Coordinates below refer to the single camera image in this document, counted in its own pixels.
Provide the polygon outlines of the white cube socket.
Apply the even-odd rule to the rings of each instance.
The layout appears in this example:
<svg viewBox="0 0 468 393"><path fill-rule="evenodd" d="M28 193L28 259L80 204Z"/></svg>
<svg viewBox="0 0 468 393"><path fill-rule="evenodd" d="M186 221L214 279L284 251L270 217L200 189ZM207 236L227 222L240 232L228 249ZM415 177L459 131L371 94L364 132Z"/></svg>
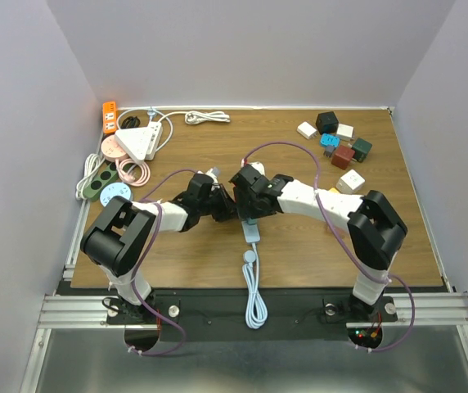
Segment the white cube socket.
<svg viewBox="0 0 468 393"><path fill-rule="evenodd" d="M351 169L342 175L337 181L335 188L344 194L354 194L361 190L365 179L355 169Z"/></svg>

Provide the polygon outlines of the light blue power strip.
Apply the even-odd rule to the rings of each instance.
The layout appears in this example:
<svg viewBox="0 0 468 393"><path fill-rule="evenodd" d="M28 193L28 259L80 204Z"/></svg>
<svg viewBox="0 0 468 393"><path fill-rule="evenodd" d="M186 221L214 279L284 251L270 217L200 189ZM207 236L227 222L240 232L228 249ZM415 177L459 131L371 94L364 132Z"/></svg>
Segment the light blue power strip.
<svg viewBox="0 0 468 393"><path fill-rule="evenodd" d="M259 227L255 220L244 220L241 222L242 230L247 244L257 244L260 242Z"/></svg>

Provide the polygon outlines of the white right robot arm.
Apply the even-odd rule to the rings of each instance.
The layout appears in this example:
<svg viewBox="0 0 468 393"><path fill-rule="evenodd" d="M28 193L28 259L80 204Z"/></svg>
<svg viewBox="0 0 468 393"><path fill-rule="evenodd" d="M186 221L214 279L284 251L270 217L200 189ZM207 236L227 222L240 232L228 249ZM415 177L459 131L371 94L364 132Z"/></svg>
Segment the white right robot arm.
<svg viewBox="0 0 468 393"><path fill-rule="evenodd" d="M406 224L384 194L334 193L284 174L269 179L252 164L243 166L230 183L242 219L280 213L326 223L359 270L349 312L355 318L367 319L378 310L390 281L390 265L407 236Z"/></svg>

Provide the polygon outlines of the round pink socket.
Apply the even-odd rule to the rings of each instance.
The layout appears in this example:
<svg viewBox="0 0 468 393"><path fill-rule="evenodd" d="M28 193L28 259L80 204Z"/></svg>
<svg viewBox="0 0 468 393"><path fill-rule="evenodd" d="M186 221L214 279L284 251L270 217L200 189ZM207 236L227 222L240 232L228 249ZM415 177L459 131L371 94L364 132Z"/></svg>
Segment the round pink socket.
<svg viewBox="0 0 468 393"><path fill-rule="evenodd" d="M114 134L102 140L101 153L108 161L123 160L128 157L127 152L117 143Z"/></svg>

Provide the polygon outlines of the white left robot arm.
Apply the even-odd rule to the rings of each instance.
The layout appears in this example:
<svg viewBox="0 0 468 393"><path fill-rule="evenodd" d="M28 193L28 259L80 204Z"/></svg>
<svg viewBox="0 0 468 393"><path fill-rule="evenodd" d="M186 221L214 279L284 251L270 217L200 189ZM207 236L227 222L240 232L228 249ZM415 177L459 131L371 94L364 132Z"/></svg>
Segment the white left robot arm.
<svg viewBox="0 0 468 393"><path fill-rule="evenodd" d="M151 285L137 268L147 239L160 232L186 232L205 216L219 223L237 217L234 200L210 171L193 174L187 189L170 201L132 202L113 197L85 231L80 250L127 302L128 316L144 323L153 316L155 305L148 298Z"/></svg>

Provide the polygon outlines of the white triangular power strip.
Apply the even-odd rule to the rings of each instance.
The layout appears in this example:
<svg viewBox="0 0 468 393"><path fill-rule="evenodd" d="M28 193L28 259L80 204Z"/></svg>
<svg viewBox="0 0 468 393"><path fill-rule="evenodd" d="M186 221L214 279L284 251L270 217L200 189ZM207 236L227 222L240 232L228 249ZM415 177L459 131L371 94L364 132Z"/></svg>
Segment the white triangular power strip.
<svg viewBox="0 0 468 393"><path fill-rule="evenodd" d="M119 129L115 132L115 139L136 164L154 157L155 131L152 128Z"/></svg>

